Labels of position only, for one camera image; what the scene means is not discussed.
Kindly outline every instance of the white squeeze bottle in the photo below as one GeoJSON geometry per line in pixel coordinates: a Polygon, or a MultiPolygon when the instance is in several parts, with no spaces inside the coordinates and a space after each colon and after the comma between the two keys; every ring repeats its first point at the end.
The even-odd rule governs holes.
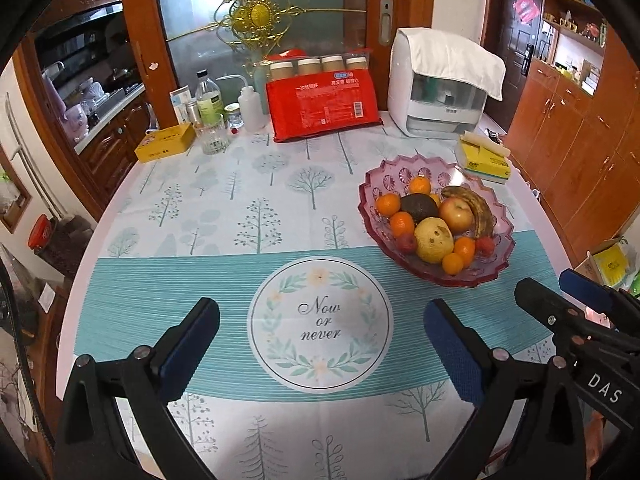
{"type": "Polygon", "coordinates": [[[200,117],[205,126],[215,126],[215,114],[223,115],[225,111],[220,87],[209,78],[209,71],[200,70],[197,75],[196,101],[200,117]]]}
{"type": "Polygon", "coordinates": [[[242,120],[244,121],[244,130],[248,133],[255,133],[263,129],[267,125],[268,117],[262,113],[260,94],[254,90],[254,87],[249,86],[246,79],[239,74],[219,77],[217,81],[225,79],[241,79],[244,84],[240,91],[240,97],[238,97],[240,115],[242,115],[242,120]]]}

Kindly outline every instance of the pink fruit bowl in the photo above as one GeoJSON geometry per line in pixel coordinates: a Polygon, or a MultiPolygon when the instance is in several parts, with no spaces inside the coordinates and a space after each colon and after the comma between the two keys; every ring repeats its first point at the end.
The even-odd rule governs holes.
{"type": "Polygon", "coordinates": [[[447,164],[439,156],[424,158],[400,155],[394,160],[383,160],[379,168],[368,171],[360,185],[360,214],[367,233],[376,241],[383,253],[419,278],[442,286],[478,286],[498,277],[509,266],[508,259],[515,247],[511,237],[513,224],[507,218],[507,208],[498,202],[494,190],[482,181],[462,173],[457,164],[447,164]],[[415,254],[402,254],[396,247],[388,219],[376,210],[376,199],[385,193],[400,196],[409,194],[409,183],[415,176],[426,176],[431,181],[432,193],[440,195],[446,186],[462,186],[484,198],[494,215],[494,254],[485,258],[476,254],[471,265],[455,276],[449,276],[440,265],[428,264],[415,254]]]}

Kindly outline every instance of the screw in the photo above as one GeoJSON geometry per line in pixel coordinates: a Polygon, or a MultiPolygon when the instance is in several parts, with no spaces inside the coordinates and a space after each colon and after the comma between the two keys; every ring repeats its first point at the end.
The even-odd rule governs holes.
{"type": "Polygon", "coordinates": [[[140,345],[133,351],[133,357],[136,359],[144,359],[151,354],[151,347],[147,345],[140,345]]]}
{"type": "Polygon", "coordinates": [[[498,361],[507,361],[509,359],[509,352],[504,348],[494,348],[491,355],[498,361]]]}
{"type": "Polygon", "coordinates": [[[556,368],[566,368],[566,361],[562,356],[554,355],[553,358],[551,359],[551,362],[554,364],[556,368]]]}
{"type": "Polygon", "coordinates": [[[76,359],[76,366],[83,367],[89,364],[91,360],[91,356],[89,354],[82,354],[78,359],[76,359]]]}

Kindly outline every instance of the brown banana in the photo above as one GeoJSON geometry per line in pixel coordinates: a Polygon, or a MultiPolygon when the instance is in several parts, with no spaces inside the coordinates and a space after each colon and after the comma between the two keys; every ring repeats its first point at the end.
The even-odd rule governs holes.
{"type": "Polygon", "coordinates": [[[457,197],[469,204],[476,219],[475,238],[494,235],[494,216],[484,198],[478,193],[461,186],[447,186],[442,188],[444,198],[457,197]]]}

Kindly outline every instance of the black cable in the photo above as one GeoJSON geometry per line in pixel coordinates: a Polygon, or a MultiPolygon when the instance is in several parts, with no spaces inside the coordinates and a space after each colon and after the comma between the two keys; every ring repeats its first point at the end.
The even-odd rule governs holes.
{"type": "Polygon", "coordinates": [[[18,366],[22,372],[22,378],[24,380],[24,386],[27,390],[27,397],[31,403],[33,414],[36,418],[36,424],[38,429],[42,433],[44,442],[47,444],[50,450],[54,450],[56,447],[56,441],[51,433],[51,428],[47,424],[42,412],[42,407],[36,396],[36,389],[33,386],[33,378],[31,377],[31,369],[29,368],[29,361],[27,359],[27,352],[24,346],[20,342],[22,334],[22,326],[20,325],[20,317],[18,316],[18,306],[15,303],[14,288],[11,284],[11,278],[4,266],[2,260],[0,260],[0,286],[4,290],[4,296],[6,298],[7,311],[9,315],[9,321],[11,322],[11,328],[14,333],[14,345],[15,352],[18,355],[18,366]]]}

